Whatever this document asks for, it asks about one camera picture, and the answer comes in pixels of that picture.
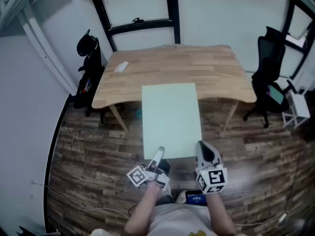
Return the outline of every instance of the hand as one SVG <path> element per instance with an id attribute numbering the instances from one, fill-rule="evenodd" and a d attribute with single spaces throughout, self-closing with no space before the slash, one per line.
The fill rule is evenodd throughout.
<path id="1" fill-rule="evenodd" d="M 153 194 L 156 199 L 162 196 L 162 186 L 158 185 L 156 181 L 147 182 L 146 192 Z"/>

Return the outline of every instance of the person's left arm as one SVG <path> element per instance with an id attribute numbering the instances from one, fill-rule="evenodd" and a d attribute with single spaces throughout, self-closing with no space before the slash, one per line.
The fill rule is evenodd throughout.
<path id="1" fill-rule="evenodd" d="M 122 236 L 145 236 L 148 234 L 150 217 L 160 196 L 161 186 L 155 181 L 149 182 L 140 203 L 126 223 Z"/>

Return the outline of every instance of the chair seat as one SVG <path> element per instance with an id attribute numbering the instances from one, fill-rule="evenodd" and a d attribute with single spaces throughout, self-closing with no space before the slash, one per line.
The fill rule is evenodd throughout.
<path id="1" fill-rule="evenodd" d="M 282 93 L 282 90 L 277 83 L 273 82 L 270 85 Z M 257 98 L 258 98 L 257 103 L 260 106 L 262 106 L 262 108 L 265 109 L 266 111 L 269 111 L 272 113 L 281 113 L 281 112 L 285 112 L 289 109 L 289 102 L 285 96 L 283 96 L 282 103 L 279 104 L 270 95 L 268 95 L 266 93 L 266 88 L 256 88 L 255 93 L 256 93 Z"/>
<path id="2" fill-rule="evenodd" d="M 290 94 L 294 103 L 296 115 L 299 117 L 310 118 L 311 115 L 305 97 L 301 94 L 295 94 L 293 92 Z"/>

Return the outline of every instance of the person's right arm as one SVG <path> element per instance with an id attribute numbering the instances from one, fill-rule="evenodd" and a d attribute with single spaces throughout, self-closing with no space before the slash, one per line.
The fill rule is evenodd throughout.
<path id="1" fill-rule="evenodd" d="M 222 199 L 218 194 L 207 194 L 207 207 L 211 218 L 212 230 L 218 236 L 237 235 L 236 228 L 230 216 L 227 214 Z"/>

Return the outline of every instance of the forearm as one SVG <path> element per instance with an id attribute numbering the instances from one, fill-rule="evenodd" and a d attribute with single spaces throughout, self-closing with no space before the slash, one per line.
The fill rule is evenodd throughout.
<path id="1" fill-rule="evenodd" d="M 157 197 L 158 195 L 154 191 L 146 190 L 131 218 L 126 223 L 122 233 L 123 236 L 144 236 L 147 234 L 150 217 L 157 201 Z"/>
<path id="2" fill-rule="evenodd" d="M 224 204 L 218 194 L 207 194 L 207 207 L 210 213 L 212 230 L 219 236 L 236 235 L 236 228 L 227 214 Z"/>

